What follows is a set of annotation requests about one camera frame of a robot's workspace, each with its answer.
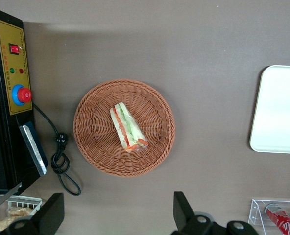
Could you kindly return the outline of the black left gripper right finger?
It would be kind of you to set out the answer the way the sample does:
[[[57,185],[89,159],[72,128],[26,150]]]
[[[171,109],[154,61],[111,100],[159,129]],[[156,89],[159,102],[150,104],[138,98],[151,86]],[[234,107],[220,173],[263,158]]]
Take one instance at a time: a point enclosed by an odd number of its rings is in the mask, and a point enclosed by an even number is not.
[[[181,191],[173,194],[173,218],[177,229],[173,235],[256,235],[256,230],[248,223],[233,220],[226,227],[212,221],[210,217],[195,214],[186,196]]]

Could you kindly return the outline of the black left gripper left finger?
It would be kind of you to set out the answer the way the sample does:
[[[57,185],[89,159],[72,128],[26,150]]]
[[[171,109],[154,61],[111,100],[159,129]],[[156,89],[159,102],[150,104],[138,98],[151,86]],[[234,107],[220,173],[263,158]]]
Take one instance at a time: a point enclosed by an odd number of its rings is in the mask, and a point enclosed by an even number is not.
[[[64,194],[55,193],[31,218],[19,219],[2,231],[4,235],[54,235],[65,217]]]

